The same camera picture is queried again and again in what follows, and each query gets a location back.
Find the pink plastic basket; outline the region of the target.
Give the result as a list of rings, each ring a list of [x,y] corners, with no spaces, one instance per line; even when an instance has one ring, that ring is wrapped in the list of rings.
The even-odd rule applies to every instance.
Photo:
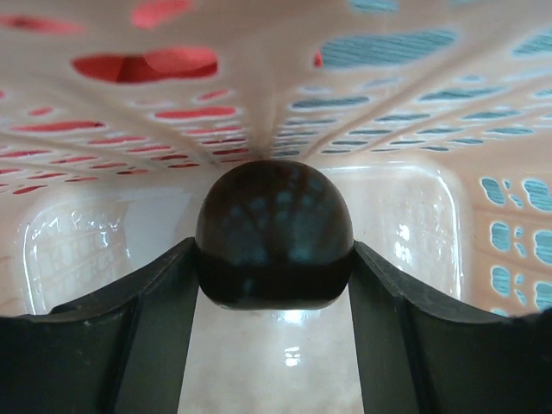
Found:
[[[324,63],[261,103],[298,159],[155,173],[1,201],[1,320],[46,315],[186,239],[212,185],[258,160],[324,174],[354,246],[503,317],[551,313],[551,4],[343,1]],[[367,413],[348,283],[310,310],[202,291],[174,413]]]

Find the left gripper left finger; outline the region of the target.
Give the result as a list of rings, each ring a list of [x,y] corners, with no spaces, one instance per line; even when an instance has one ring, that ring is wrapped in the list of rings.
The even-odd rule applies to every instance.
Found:
[[[194,241],[46,315],[1,320],[4,413],[174,413],[198,296]]]

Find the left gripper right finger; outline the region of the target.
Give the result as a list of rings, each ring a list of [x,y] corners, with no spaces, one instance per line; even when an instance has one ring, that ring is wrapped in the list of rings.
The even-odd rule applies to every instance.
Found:
[[[365,412],[550,412],[549,310],[480,310],[361,242],[348,292]]]

